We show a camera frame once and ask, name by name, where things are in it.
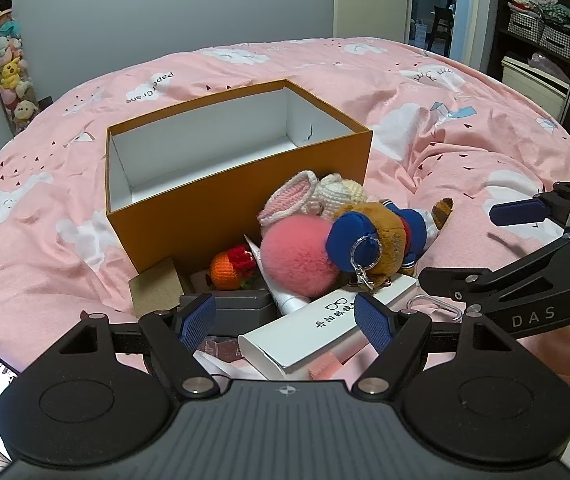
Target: transparent key ring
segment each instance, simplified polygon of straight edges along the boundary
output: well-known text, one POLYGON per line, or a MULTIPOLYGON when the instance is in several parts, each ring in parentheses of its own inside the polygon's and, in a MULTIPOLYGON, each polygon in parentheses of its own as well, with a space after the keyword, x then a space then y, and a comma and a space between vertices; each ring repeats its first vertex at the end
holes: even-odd
POLYGON ((450 305, 449 303, 445 303, 442 300, 439 300, 438 298, 432 298, 431 296, 428 296, 427 294, 418 294, 417 296, 414 296, 411 300, 409 300, 407 302, 407 309, 408 310, 413 310, 412 305, 414 304, 415 301, 418 300, 427 300, 430 303, 433 303, 436 305, 436 308, 441 309, 441 310, 447 310, 448 312, 450 312, 451 314, 454 314, 454 322, 458 322, 461 319, 463 319, 463 311, 460 310, 457 306, 453 306, 450 305))
POLYGON ((367 288, 369 288, 369 290, 374 290, 374 283, 370 281, 370 279, 367 277, 367 271, 376 267, 379 264, 380 258, 382 256, 383 256, 383 246, 381 245, 380 240, 378 238, 373 237, 371 235, 365 235, 360 237, 358 240, 354 242, 354 245, 351 246, 350 250, 350 265, 351 267, 353 267, 354 272, 356 273, 356 279, 359 285, 365 285, 367 286, 367 288), (379 255, 376 257, 373 263, 369 264, 367 267, 363 267, 360 264, 357 264, 356 261, 354 261, 354 254, 356 253, 356 249, 358 249, 359 245, 361 245, 361 243, 367 240, 374 240, 376 242, 379 248, 379 255))

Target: pink bedspread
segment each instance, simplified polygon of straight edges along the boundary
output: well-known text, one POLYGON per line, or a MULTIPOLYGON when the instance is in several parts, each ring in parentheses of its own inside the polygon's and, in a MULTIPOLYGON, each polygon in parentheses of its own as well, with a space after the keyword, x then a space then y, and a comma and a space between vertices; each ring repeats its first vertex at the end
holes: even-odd
MULTIPOLYGON (((495 203, 570 181, 570 136, 529 100, 475 70, 371 38, 172 54, 78 86, 0 151, 3 359, 26 367, 81 310, 106 312, 112 322, 134 319, 128 280, 135 270, 105 218, 106 127, 280 78, 372 127, 370 193, 420 208, 454 200, 421 266, 496 269, 559 236, 549 221, 490 223, 495 203)), ((570 376, 570 327, 525 344, 570 376)))

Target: dark shelf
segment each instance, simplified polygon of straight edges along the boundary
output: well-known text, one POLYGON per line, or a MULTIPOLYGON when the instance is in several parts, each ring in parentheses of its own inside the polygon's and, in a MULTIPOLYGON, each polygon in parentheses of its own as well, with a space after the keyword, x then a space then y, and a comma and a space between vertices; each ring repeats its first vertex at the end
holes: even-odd
POLYGON ((517 40, 521 40, 524 43, 530 44, 532 46, 535 46, 537 49, 541 50, 542 52, 545 52, 546 54, 549 54, 550 56, 555 57, 556 59, 559 59, 560 61, 567 63, 570 65, 570 59, 568 57, 565 56, 561 56, 560 54, 556 54, 553 50, 548 49, 546 46, 543 46, 539 43, 536 43, 535 41, 531 41, 527 38, 523 38, 522 36, 519 36, 517 34, 514 34, 513 32, 510 32, 509 30, 506 30, 505 28, 501 28, 498 30, 501 34, 506 34, 507 36, 511 36, 512 38, 516 38, 517 40))

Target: white tube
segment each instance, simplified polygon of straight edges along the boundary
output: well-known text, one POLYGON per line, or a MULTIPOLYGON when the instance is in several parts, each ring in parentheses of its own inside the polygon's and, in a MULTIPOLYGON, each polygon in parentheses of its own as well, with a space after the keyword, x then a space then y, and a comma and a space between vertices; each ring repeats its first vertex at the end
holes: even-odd
POLYGON ((273 279, 265 274, 265 270, 263 269, 263 263, 261 261, 261 250, 257 247, 256 244, 254 244, 254 242, 252 242, 252 240, 249 239, 247 235, 245 235, 245 240, 247 241, 249 249, 254 255, 256 265, 263 275, 263 279, 265 280, 267 288, 270 290, 270 294, 274 299, 274 303, 276 303, 276 306, 279 308, 283 316, 287 316, 287 314, 290 314, 310 303, 309 298, 294 294, 293 292, 290 292, 289 290, 286 290, 285 288, 282 288, 281 286, 278 286, 276 283, 274 283, 273 279))

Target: pink fluffy ball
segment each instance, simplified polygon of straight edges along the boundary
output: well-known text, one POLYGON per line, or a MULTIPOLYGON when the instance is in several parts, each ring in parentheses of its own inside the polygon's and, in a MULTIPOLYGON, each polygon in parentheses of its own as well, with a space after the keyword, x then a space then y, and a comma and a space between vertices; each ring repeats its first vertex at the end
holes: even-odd
POLYGON ((309 298, 329 291, 338 277, 325 242, 332 223, 317 216, 288 216, 263 237, 261 261, 268 276, 287 290, 309 298))

